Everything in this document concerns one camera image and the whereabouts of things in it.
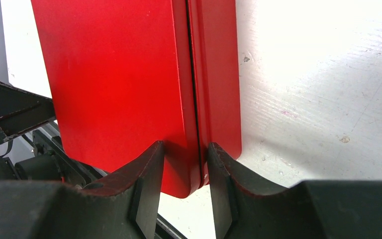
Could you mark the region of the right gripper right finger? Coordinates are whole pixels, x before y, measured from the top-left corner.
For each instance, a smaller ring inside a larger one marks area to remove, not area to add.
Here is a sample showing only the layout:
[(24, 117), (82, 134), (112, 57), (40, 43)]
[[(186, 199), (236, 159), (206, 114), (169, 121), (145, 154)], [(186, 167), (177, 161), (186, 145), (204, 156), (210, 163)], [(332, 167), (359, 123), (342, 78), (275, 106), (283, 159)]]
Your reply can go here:
[(306, 180), (286, 188), (217, 143), (207, 161), (218, 239), (382, 239), (382, 181)]

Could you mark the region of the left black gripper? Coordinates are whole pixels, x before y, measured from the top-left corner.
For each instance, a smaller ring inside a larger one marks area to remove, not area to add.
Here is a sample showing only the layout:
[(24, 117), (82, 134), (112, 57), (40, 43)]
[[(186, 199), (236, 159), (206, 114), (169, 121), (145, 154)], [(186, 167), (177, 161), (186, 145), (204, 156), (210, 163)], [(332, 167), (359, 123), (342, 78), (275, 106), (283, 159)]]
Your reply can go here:
[(55, 119), (51, 98), (0, 81), (0, 145)]

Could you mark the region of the red box lid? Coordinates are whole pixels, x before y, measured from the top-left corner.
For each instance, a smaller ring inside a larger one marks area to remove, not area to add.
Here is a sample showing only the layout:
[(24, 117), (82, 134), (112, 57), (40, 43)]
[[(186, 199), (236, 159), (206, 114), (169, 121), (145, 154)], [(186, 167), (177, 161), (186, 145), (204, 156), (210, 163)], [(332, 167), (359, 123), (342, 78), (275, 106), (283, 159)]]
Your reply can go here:
[(63, 149), (113, 172), (161, 140), (162, 191), (201, 182), (183, 0), (34, 0)]

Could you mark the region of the red chocolate box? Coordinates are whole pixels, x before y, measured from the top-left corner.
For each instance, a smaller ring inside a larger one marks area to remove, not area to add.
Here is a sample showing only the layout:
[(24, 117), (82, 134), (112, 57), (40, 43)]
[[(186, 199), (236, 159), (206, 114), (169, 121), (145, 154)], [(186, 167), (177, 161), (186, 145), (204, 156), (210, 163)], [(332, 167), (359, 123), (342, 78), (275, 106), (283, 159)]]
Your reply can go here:
[(201, 157), (201, 186), (209, 183), (208, 147), (242, 152), (236, 2), (190, 0), (189, 20)]

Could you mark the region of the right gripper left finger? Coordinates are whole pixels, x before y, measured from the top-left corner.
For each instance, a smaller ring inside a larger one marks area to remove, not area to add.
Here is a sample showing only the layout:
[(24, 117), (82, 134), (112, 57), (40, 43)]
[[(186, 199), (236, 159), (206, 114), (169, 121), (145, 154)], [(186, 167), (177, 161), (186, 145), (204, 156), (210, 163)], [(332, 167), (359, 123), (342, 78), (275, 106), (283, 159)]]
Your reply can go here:
[(163, 168), (162, 141), (83, 189), (0, 166), (0, 239), (152, 239)]

